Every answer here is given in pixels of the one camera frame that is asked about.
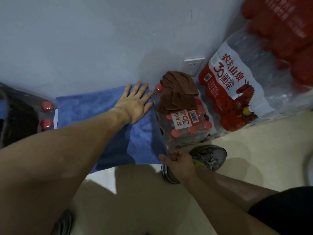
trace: bottle cap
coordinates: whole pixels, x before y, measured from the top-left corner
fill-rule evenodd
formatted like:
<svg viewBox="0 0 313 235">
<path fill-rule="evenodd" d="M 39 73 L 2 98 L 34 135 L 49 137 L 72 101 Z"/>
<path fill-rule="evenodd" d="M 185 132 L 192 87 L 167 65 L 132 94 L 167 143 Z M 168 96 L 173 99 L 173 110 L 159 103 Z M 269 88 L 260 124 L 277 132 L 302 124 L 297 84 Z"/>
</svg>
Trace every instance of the bottle cap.
<svg viewBox="0 0 313 235">
<path fill-rule="evenodd" d="M 196 126 L 190 126 L 187 128 L 189 134 L 195 134 L 197 132 Z"/>
<path fill-rule="evenodd" d="M 199 106 L 199 107 L 198 107 L 198 112 L 199 112 L 200 114 L 204 114 L 204 113 L 205 113 L 204 107 L 203 107 L 203 106 Z"/>
<path fill-rule="evenodd" d="M 166 114 L 166 118 L 167 118 L 168 120 L 173 120 L 172 114 Z"/>
<path fill-rule="evenodd" d="M 210 130 L 212 128 L 212 123 L 207 121 L 207 122 L 204 122 L 202 126 L 203 126 L 203 129 Z"/>
<path fill-rule="evenodd" d="M 161 83 L 157 84 L 155 87 L 156 92 L 162 92 L 163 91 L 163 85 Z"/>
<path fill-rule="evenodd" d="M 44 130 L 53 128 L 53 121 L 51 119 L 44 119 L 40 122 L 40 126 Z"/>
<path fill-rule="evenodd" d="M 180 131 L 179 131 L 178 129 L 173 129 L 173 130 L 171 131 L 171 136 L 172 136 L 173 138 L 179 138 L 179 136 L 180 136 Z"/>
<path fill-rule="evenodd" d="M 53 111 L 54 110 L 54 105 L 52 102 L 42 102 L 41 104 L 41 108 L 43 111 L 47 111 L 47 112 L 50 112 L 50 111 Z"/>
</svg>

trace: wall socket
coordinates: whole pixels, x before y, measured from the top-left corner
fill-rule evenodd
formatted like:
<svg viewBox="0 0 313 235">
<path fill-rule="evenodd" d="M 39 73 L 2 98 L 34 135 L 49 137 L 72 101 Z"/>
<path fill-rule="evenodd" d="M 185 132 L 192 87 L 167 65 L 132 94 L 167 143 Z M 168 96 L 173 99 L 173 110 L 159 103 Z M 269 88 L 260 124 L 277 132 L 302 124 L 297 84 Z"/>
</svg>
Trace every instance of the wall socket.
<svg viewBox="0 0 313 235">
<path fill-rule="evenodd" d="M 191 76 L 194 76 L 199 71 L 200 67 L 202 66 L 203 61 L 204 61 L 204 58 L 185 59 L 184 62 L 182 63 L 180 71 L 187 73 Z"/>
</svg>

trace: tiled floor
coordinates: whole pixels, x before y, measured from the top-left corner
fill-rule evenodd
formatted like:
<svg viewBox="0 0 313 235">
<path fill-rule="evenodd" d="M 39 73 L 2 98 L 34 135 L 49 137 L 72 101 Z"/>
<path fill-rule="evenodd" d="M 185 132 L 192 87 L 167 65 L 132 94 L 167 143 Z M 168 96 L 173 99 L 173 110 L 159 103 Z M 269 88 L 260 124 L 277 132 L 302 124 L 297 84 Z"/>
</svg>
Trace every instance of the tiled floor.
<svg viewBox="0 0 313 235">
<path fill-rule="evenodd" d="M 303 186 L 304 162 L 313 153 L 312 117 L 308 112 L 214 140 L 228 152 L 218 173 L 279 191 Z M 156 170 L 121 166 L 93 175 L 109 190 L 86 180 L 72 201 L 72 234 L 215 234 L 186 190 L 165 183 Z"/>
</svg>

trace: black shorts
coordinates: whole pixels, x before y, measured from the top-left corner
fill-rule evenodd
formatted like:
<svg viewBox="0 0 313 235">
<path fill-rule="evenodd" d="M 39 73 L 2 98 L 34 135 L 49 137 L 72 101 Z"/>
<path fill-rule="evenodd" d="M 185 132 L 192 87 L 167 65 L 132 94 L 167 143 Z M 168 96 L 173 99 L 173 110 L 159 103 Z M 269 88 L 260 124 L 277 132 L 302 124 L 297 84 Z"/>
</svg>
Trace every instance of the black shorts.
<svg viewBox="0 0 313 235">
<path fill-rule="evenodd" d="M 289 189 L 261 200 L 249 212 L 279 234 L 313 234 L 313 186 Z"/>
</svg>

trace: brown towel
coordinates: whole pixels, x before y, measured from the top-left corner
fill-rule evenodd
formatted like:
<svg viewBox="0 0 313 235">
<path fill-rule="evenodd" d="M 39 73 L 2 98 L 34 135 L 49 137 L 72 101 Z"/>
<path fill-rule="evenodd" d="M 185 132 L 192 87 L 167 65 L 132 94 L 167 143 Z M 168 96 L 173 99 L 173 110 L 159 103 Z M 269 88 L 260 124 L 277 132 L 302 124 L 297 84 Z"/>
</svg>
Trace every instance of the brown towel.
<svg viewBox="0 0 313 235">
<path fill-rule="evenodd" d="M 197 109 L 194 96 L 199 93 L 190 75 L 169 71 L 160 82 L 164 87 L 161 94 L 160 113 L 168 114 L 181 109 Z"/>
</svg>

